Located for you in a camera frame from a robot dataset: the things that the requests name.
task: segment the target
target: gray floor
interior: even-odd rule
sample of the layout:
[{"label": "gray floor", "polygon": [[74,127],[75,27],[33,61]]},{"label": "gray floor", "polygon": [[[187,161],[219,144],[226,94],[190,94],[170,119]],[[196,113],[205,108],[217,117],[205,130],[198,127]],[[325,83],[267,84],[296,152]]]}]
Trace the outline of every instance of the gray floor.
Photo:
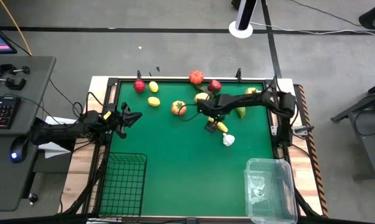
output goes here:
[{"label": "gray floor", "polygon": [[[358,23],[375,0],[299,0]],[[235,19],[229,0],[7,0],[21,26],[217,28]],[[363,30],[288,0],[268,0],[273,25],[286,29]],[[253,20],[264,23],[261,7]],[[0,6],[0,25],[11,25]],[[22,44],[17,32],[6,32]],[[72,101],[84,101],[94,75],[134,75],[136,70],[185,76],[203,70],[208,76],[231,77],[238,67],[246,77],[274,74],[267,35],[246,40],[229,34],[134,34],[25,32],[34,55],[53,55],[53,82]],[[320,161],[328,210],[332,218],[375,222],[375,180],[353,182],[365,172],[364,154],[347,121],[330,117],[354,103],[375,85],[375,40],[370,35],[277,35],[275,45],[283,78],[304,86]],[[70,107],[53,88],[45,107],[56,116],[72,117]],[[54,214],[64,177],[45,175],[35,186],[42,205],[22,202],[4,217]]]}]

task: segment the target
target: clear plastic bin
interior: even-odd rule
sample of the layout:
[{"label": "clear plastic bin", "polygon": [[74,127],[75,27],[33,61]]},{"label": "clear plastic bin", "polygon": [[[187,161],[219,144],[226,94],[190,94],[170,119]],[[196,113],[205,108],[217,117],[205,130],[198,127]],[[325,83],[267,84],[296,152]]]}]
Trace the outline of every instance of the clear plastic bin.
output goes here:
[{"label": "clear plastic bin", "polygon": [[294,183],[288,162],[250,159],[244,178],[246,214],[254,223],[297,223]]}]

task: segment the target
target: black wire basket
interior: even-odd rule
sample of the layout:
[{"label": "black wire basket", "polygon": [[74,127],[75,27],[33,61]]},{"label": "black wire basket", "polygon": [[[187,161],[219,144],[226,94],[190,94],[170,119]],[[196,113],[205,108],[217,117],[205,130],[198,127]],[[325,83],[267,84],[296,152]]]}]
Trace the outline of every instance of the black wire basket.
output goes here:
[{"label": "black wire basket", "polygon": [[98,219],[120,220],[142,213],[147,156],[139,153],[110,152],[101,189],[96,192]]}]

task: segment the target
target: green table surface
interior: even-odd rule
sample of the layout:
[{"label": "green table surface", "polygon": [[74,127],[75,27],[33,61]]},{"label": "green table surface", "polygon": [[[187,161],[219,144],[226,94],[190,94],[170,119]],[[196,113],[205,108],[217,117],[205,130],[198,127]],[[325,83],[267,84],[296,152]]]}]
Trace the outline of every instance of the green table surface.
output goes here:
[{"label": "green table surface", "polygon": [[[207,116],[200,114],[189,122],[182,121],[191,118],[197,107],[188,106],[184,116],[170,112],[176,100],[194,103],[197,89],[187,82],[158,84],[157,93],[148,86],[145,92],[136,93],[133,82],[122,82],[119,106],[126,102],[143,116],[126,129],[126,139],[114,134],[111,143],[111,152],[147,155],[141,215],[245,217],[246,163],[251,158],[273,158],[265,107],[246,108],[243,119],[236,111],[226,116],[228,134],[236,138],[226,147],[221,131],[209,133],[204,129]],[[221,93],[240,95],[249,87],[261,90],[262,84],[224,83]],[[158,97],[160,106],[149,106],[150,96]],[[106,183],[104,194],[108,194]],[[109,211],[102,208],[100,212]]]}]

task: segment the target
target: metal stand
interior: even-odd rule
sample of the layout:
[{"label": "metal stand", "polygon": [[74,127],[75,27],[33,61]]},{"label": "metal stand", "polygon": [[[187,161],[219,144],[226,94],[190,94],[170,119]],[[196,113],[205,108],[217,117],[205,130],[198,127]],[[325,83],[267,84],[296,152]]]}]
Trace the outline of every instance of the metal stand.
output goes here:
[{"label": "metal stand", "polygon": [[[356,127],[356,119],[360,115],[360,123],[368,124],[375,123],[375,86],[368,90],[368,96],[358,101],[355,105],[351,106],[347,110],[344,110],[340,114],[331,118],[334,123],[341,121],[342,119],[349,118],[352,127]],[[369,107],[374,108],[373,110],[365,110]],[[375,134],[360,134],[360,133],[371,133],[373,131],[363,131],[368,128],[368,125],[361,126],[360,132],[357,128],[354,128],[354,133],[357,139],[360,141],[362,147],[366,150],[367,158],[370,163],[370,172],[367,174],[354,175],[354,180],[368,180],[375,179]]]}]

